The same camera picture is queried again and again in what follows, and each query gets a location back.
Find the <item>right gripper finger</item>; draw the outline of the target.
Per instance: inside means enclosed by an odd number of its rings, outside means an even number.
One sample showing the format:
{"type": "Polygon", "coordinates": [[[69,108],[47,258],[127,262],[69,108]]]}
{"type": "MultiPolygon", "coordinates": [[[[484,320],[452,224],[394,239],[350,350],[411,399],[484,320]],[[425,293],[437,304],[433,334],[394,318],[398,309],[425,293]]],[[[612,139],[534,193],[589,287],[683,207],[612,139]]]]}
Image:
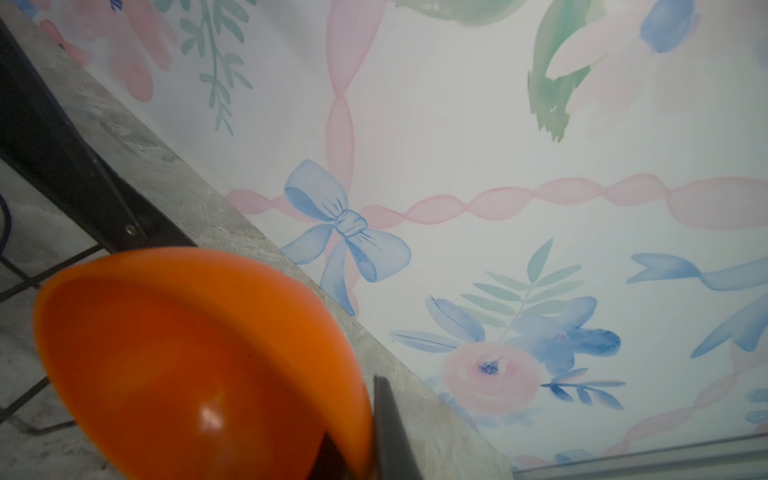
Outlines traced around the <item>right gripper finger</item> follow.
{"type": "Polygon", "coordinates": [[[374,435],[380,480],[423,480],[389,380],[375,376],[374,435]]]}

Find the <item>orange bowl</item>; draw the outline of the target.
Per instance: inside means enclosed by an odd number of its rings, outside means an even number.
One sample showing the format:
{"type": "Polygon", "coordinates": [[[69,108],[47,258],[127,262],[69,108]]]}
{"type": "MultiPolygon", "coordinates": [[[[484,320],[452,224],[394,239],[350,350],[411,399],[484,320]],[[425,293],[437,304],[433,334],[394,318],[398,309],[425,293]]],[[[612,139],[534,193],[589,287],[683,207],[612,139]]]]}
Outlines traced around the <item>orange bowl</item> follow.
{"type": "Polygon", "coordinates": [[[130,479],[305,479],[330,440],[356,479],[373,419],[351,345],[301,282],[242,256],[134,250],[41,288],[37,350],[130,479]]]}

